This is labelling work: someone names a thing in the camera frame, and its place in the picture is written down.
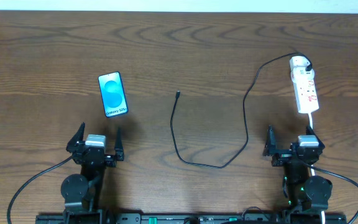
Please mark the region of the blue Galaxy smartphone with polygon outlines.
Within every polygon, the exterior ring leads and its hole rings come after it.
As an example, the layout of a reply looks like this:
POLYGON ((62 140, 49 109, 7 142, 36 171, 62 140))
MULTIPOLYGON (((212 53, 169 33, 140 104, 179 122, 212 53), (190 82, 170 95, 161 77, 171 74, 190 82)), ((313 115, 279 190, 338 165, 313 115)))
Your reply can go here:
POLYGON ((120 72, 113 72, 98 77, 104 114, 112 118, 128 113, 128 104, 120 72))

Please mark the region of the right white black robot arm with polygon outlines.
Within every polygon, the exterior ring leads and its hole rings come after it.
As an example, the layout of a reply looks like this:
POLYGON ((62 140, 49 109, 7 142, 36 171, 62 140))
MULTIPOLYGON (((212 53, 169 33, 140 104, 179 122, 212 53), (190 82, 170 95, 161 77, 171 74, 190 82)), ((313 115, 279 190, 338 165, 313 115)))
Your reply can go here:
POLYGON ((296 221, 324 223, 322 212, 328 209, 333 184, 318 175, 311 175, 311 165, 319 160, 325 145, 310 126, 288 149, 279 149, 273 127, 267 130, 263 155, 272 158, 272 166, 283 167, 283 191, 290 207, 282 212, 285 223, 296 221))

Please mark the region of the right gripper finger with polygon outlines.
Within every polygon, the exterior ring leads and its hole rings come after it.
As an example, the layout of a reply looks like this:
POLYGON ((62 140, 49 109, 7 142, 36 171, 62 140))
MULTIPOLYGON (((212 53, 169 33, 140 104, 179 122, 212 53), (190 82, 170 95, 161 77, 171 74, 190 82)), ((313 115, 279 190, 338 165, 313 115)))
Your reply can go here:
MULTIPOLYGON (((315 131, 312 129, 311 126, 308 126, 308 127, 306 128, 306 135, 315 135, 315 136, 317 137, 315 131)), ((320 138, 317 137, 317 139, 318 139, 318 141, 319 141, 319 146, 318 146, 318 147, 319 147, 319 148, 324 148, 324 144, 323 144, 323 142, 320 140, 320 138)))
POLYGON ((273 156, 277 152, 277 144, 275 140, 274 130, 271 125, 268 126, 267 140, 265 143, 263 156, 273 156))

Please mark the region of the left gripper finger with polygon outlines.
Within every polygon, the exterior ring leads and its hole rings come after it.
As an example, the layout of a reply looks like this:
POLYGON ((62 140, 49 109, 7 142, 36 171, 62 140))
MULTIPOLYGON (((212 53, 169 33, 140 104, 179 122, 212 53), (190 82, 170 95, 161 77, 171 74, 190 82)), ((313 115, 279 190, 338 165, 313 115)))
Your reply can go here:
POLYGON ((66 151, 73 153, 78 149, 78 146, 83 142, 84 131, 85 131, 85 123, 81 123, 77 132, 68 141, 66 146, 66 151))
POLYGON ((120 128, 117 129, 114 150, 115 150, 115 156, 124 156, 124 148, 122 145, 121 129, 120 128))

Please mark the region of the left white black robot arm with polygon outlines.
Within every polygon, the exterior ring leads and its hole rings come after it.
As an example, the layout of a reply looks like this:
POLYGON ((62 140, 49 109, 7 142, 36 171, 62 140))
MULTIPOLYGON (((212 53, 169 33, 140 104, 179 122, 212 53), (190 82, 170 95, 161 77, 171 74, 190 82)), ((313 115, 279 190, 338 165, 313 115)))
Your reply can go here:
POLYGON ((69 175, 61 184, 65 199, 64 223, 114 223, 109 210, 99 208, 106 168, 116 167, 124 160, 121 130, 116 133, 114 154, 106 154, 106 136, 90 134, 84 139, 85 123, 82 123, 67 143, 71 159, 81 166, 79 174, 69 175))

